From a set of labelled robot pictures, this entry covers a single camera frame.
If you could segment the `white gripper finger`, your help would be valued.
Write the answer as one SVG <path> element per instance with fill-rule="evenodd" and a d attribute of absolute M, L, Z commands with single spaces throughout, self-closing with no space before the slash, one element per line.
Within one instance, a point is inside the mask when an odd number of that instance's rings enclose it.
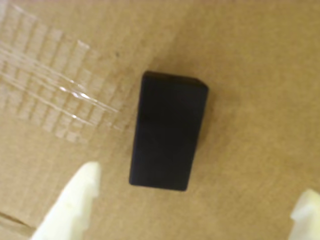
<path fill-rule="evenodd" d="M 320 239 L 320 194 L 307 189 L 301 194 L 290 214 L 293 226 L 289 240 Z"/>
<path fill-rule="evenodd" d="M 65 185 L 32 240 L 82 240 L 90 226 L 92 204 L 100 194 L 101 165 L 83 164 Z"/>

